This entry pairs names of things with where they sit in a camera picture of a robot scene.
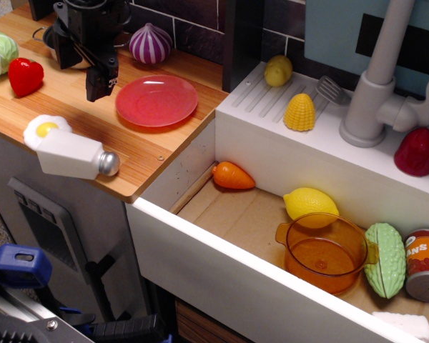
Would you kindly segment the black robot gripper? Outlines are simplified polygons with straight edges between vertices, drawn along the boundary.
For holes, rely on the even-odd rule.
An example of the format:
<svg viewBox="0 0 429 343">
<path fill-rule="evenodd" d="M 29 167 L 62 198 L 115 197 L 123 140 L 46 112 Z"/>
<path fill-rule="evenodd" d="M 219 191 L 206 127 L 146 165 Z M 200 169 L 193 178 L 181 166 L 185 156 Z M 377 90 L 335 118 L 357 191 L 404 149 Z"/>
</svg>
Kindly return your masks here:
<svg viewBox="0 0 429 343">
<path fill-rule="evenodd" d="M 61 69 L 80 64 L 87 69 L 87 100 L 110 96 L 117 84 L 119 62 L 115 41 L 132 18 L 128 1 L 59 1 L 53 5 L 53 44 Z"/>
</svg>

